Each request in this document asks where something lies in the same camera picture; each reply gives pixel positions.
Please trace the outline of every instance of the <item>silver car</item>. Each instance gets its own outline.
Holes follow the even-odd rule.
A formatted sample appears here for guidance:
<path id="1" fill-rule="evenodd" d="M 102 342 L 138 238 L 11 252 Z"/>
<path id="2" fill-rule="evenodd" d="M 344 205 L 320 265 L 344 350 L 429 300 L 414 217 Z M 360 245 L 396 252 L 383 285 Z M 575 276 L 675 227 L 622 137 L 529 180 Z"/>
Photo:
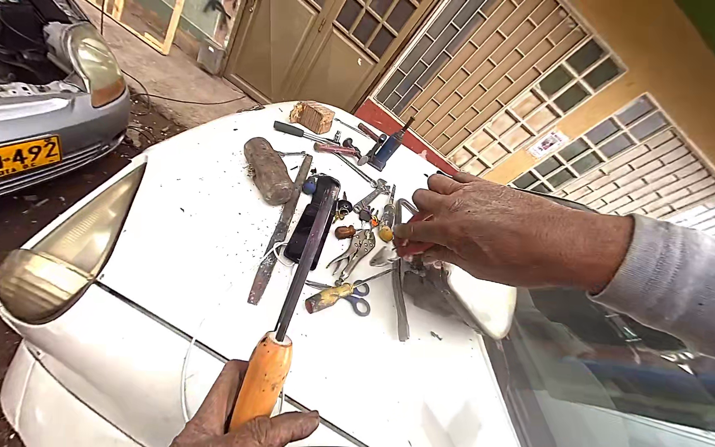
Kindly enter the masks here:
<path id="1" fill-rule="evenodd" d="M 73 0 L 0 2 L 0 196 L 109 153 L 129 110 L 114 55 Z"/>

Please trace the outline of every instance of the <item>sidewalk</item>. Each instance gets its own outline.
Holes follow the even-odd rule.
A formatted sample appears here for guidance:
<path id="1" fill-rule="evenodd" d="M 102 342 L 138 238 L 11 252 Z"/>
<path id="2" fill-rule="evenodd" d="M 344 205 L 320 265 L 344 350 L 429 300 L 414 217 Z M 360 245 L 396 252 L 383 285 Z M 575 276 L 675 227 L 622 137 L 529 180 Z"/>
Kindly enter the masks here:
<path id="1" fill-rule="evenodd" d="M 97 28 L 101 11 L 86 0 L 81 0 L 78 4 Z M 176 47 L 170 50 L 168 56 L 162 56 L 106 16 L 103 35 L 118 59 L 121 69 L 137 77 L 151 94 L 201 103 L 216 103 L 243 97 L 233 103 L 215 106 L 151 98 L 151 104 L 159 113 L 183 127 L 199 126 L 257 105 L 253 99 L 224 78 L 204 72 L 193 59 Z M 134 79 L 125 76 L 125 80 L 132 92 L 143 92 L 142 87 Z"/>

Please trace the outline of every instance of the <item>yellow screwdriver handle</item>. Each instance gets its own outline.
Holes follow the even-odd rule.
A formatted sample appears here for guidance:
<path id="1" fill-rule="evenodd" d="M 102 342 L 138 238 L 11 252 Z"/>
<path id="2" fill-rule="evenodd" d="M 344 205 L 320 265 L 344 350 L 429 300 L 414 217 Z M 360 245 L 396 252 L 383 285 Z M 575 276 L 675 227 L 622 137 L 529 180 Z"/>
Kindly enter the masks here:
<path id="1" fill-rule="evenodd" d="M 258 342 L 247 366 L 242 388 L 233 406 L 230 429 L 258 416 L 272 413 L 277 396 L 281 394 L 288 370 L 292 367 L 292 339 L 275 340 L 274 332 L 267 332 Z"/>
<path id="2" fill-rule="evenodd" d="M 377 235 L 380 236 L 380 239 L 384 240 L 385 242 L 391 242 L 393 239 L 393 230 L 388 225 L 383 225 L 380 227 L 380 230 L 377 232 Z"/>
<path id="3" fill-rule="evenodd" d="M 352 291 L 354 291 L 354 288 L 349 282 L 345 282 L 341 286 L 322 290 L 305 300 L 305 310 L 308 310 L 308 313 L 313 313 L 318 312 L 319 310 L 327 309 L 335 304 L 335 301 L 340 298 L 350 296 Z"/>

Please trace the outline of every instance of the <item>finger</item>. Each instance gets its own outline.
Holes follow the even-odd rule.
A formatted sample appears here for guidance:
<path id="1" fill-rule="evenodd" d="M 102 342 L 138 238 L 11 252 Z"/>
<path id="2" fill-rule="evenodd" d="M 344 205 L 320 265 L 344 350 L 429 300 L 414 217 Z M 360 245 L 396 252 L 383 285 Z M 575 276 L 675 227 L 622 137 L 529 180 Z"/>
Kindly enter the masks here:
<path id="1" fill-rule="evenodd" d="M 393 227 L 395 238 L 432 242 L 446 245 L 446 228 L 438 220 L 424 220 L 423 222 L 403 223 Z"/>
<path id="2" fill-rule="evenodd" d="M 468 173 L 463 173 L 462 171 L 454 174 L 453 178 L 455 181 L 457 181 L 459 183 L 470 183 L 472 181 L 487 181 L 483 178 L 476 177 L 476 176 L 468 174 Z"/>
<path id="3" fill-rule="evenodd" d="M 412 203 L 419 211 L 429 211 L 434 214 L 440 208 L 448 208 L 447 196 L 430 191 L 429 189 L 416 189 L 412 193 Z"/>
<path id="4" fill-rule="evenodd" d="M 427 180 L 427 185 L 432 191 L 446 195 L 449 195 L 452 192 L 462 188 L 462 183 L 440 174 L 429 176 L 429 180 Z"/>
<path id="5" fill-rule="evenodd" d="M 206 433 L 225 432 L 225 420 L 233 410 L 233 403 L 239 394 L 247 365 L 248 363 L 243 360 L 229 360 L 225 363 L 223 371 L 214 381 L 197 413 L 189 421 L 190 424 Z"/>
<path id="6" fill-rule="evenodd" d="M 319 412 L 283 413 L 274 418 L 259 416 L 226 434 L 223 442 L 214 445 L 284 447 L 289 442 L 311 436 L 319 426 Z"/>
<path id="7" fill-rule="evenodd" d="M 266 442 L 262 445 L 284 447 L 289 442 L 299 441 L 311 436 L 311 433 L 319 426 L 319 412 L 301 413 L 293 411 L 278 414 L 269 421 L 272 425 L 267 432 Z"/>

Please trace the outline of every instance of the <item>car hood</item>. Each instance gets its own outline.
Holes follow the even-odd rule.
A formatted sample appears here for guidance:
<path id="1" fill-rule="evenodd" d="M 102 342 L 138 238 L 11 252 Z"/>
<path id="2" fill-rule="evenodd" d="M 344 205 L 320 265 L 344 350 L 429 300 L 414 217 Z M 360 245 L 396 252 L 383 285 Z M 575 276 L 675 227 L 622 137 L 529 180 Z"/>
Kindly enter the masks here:
<path id="1" fill-rule="evenodd" d="M 260 136 L 282 152 L 312 151 L 311 141 L 273 130 L 273 121 L 287 121 L 292 107 L 273 104 L 220 118 L 146 151 L 144 178 L 99 275 L 107 287 L 229 359 L 248 359 L 260 337 L 275 327 L 292 278 L 291 268 L 278 264 L 261 302 L 247 303 L 281 207 L 262 200 L 247 176 L 242 150 L 247 140 Z M 336 117 L 355 127 L 359 123 L 344 111 L 336 110 Z M 325 136 L 340 129 L 361 149 L 370 147 L 365 137 L 336 125 Z M 312 154 L 315 172 L 340 179 L 352 202 L 371 191 L 338 158 Z M 301 157 L 283 160 L 294 176 Z M 404 148 L 382 173 L 363 168 L 396 183 L 397 198 L 426 187 L 426 174 L 435 169 Z M 300 198 L 292 229 L 308 200 Z M 385 202 L 382 196 L 373 206 Z M 344 222 L 360 224 L 354 214 Z M 308 278 L 332 283 L 325 265 L 346 245 L 328 236 L 319 266 Z M 379 271 L 363 261 L 350 278 Z M 390 276 L 370 286 L 368 317 L 358 317 L 345 302 L 314 314 L 298 303 L 288 332 L 294 358 L 286 394 L 367 445 L 515 445 L 482 337 L 461 320 L 408 304 L 411 337 L 402 343 Z M 508 293 L 468 288 L 488 299 Z M 313 293 L 306 287 L 301 300 Z"/>

